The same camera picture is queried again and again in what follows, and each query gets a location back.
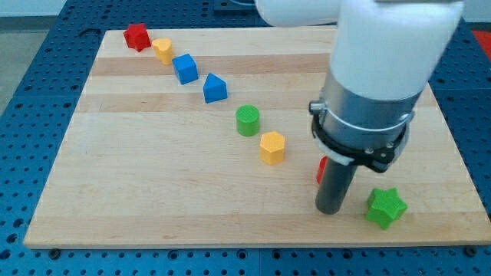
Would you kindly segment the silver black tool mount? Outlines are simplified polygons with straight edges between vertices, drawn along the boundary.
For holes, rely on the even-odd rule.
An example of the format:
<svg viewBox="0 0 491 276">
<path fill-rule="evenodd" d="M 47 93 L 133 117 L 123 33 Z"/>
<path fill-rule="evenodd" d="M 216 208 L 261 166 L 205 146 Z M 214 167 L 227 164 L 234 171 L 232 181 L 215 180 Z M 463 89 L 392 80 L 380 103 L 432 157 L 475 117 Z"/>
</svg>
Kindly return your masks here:
<svg viewBox="0 0 491 276">
<path fill-rule="evenodd" d="M 419 97 L 361 96 L 328 72 L 319 99 L 309 103 L 312 135 L 329 159 L 383 173 L 407 145 Z"/>
</svg>

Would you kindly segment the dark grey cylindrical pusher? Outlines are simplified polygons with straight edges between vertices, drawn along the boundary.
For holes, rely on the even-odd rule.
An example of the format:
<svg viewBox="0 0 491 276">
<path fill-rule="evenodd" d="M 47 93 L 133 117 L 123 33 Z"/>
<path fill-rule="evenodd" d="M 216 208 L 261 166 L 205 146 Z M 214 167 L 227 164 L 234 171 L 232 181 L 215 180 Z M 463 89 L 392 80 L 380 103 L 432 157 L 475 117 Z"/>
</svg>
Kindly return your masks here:
<svg viewBox="0 0 491 276">
<path fill-rule="evenodd" d="M 333 215 L 340 210 L 356 169 L 357 166 L 345 166 L 328 158 L 315 199 L 320 212 Z"/>
</svg>

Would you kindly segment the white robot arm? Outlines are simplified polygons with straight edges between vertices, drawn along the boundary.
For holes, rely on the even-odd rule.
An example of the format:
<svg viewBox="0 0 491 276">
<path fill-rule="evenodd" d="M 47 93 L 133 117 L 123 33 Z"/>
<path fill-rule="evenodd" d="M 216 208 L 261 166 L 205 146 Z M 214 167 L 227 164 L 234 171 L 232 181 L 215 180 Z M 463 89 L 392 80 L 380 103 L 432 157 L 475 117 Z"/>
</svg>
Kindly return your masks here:
<svg viewBox="0 0 491 276">
<path fill-rule="evenodd" d="M 463 13 L 462 1 L 256 0 L 275 27 L 338 30 L 311 131 L 327 161 L 315 204 L 339 211 L 359 166 L 385 172 L 404 151 L 414 106 Z"/>
</svg>

